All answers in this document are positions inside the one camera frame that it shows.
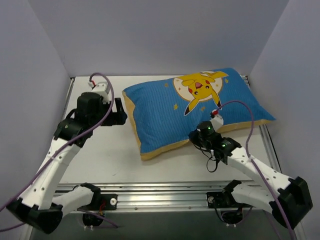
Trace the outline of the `blue Pikachu pillowcase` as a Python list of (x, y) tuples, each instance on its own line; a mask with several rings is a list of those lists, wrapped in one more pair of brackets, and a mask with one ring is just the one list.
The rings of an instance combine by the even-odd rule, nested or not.
[(274, 120), (233, 68), (138, 83), (122, 95), (143, 161), (185, 145), (214, 110), (223, 119), (220, 133)]

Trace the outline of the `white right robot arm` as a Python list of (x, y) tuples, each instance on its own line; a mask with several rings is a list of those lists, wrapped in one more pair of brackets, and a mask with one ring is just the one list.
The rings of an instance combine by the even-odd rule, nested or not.
[(309, 186), (303, 178), (289, 177), (248, 155), (239, 142), (216, 132), (210, 121), (201, 122), (188, 136), (200, 150), (213, 154), (218, 162), (237, 169), (261, 186), (257, 189), (239, 180), (231, 181), (223, 189), (225, 205), (246, 204), (259, 208), (291, 229), (312, 209)]

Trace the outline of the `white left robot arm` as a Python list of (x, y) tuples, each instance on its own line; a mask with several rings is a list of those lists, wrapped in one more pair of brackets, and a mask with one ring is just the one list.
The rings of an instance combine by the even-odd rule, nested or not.
[(92, 226), (103, 220), (102, 211), (114, 210), (117, 196), (103, 196), (101, 189), (91, 183), (82, 183), (73, 190), (55, 197), (55, 191), (66, 169), (99, 126), (124, 125), (127, 114), (121, 98), (105, 100), (102, 94), (84, 92), (57, 126), (50, 148), (27, 187), (10, 200), (6, 209), (17, 219), (37, 230), (51, 234), (69, 213), (83, 209), (94, 211)]

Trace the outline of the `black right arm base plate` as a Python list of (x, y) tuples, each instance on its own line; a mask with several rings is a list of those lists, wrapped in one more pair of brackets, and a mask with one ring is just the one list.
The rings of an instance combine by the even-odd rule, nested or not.
[(211, 191), (206, 193), (207, 206), (209, 209), (237, 209), (240, 207), (250, 208), (251, 206), (245, 203), (237, 203), (228, 199), (221, 191)]

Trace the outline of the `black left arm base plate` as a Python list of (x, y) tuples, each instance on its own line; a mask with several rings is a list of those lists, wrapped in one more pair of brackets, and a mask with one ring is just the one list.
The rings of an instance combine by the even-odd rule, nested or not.
[(81, 206), (86, 211), (114, 211), (117, 209), (118, 195), (115, 193), (101, 194), (94, 197), (90, 204)]

